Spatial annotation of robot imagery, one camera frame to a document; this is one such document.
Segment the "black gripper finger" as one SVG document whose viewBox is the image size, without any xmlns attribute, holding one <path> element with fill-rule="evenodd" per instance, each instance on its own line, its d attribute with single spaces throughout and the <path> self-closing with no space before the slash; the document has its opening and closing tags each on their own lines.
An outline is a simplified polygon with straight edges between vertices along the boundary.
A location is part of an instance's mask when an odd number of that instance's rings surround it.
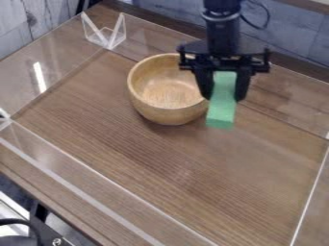
<svg viewBox="0 0 329 246">
<path fill-rule="evenodd" d="M 251 70 L 248 68 L 240 68 L 236 73 L 235 83 L 235 101 L 239 102 L 247 97 L 247 89 L 251 77 Z"/>
<path fill-rule="evenodd" d="M 213 90 L 213 74 L 207 69 L 196 69 L 193 71 L 196 84 L 199 87 L 200 95 L 209 100 Z"/>
</svg>

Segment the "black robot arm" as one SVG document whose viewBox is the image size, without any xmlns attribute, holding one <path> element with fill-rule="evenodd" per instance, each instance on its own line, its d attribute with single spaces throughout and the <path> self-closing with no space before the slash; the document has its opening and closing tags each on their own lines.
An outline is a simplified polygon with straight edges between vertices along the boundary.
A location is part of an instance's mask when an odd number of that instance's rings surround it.
<svg viewBox="0 0 329 246">
<path fill-rule="evenodd" d="M 250 48 L 240 36 L 240 22 L 255 30 L 264 30 L 270 23 L 270 12 L 263 4 L 255 3 L 264 13 L 262 24 L 254 24 L 242 13 L 246 0 L 203 0 L 201 18 L 205 22 L 205 38 L 181 43 L 179 68 L 188 70 L 196 79 L 200 95 L 209 100 L 213 94 L 213 73 L 234 72 L 234 99 L 247 97 L 250 78 L 256 73 L 270 72 L 271 51 L 266 46 Z"/>
</svg>

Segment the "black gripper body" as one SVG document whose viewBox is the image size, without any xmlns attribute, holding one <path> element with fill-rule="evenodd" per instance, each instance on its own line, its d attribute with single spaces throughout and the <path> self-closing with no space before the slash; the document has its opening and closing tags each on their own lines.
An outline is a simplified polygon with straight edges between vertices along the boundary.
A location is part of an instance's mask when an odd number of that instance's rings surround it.
<svg viewBox="0 0 329 246">
<path fill-rule="evenodd" d="M 176 48 L 179 68 L 195 74 L 215 71 L 236 72 L 248 67 L 251 74 L 270 72 L 271 51 L 264 45 L 251 45 L 242 41 L 228 53 L 209 51 L 207 42 L 200 39 L 181 43 Z"/>
</svg>

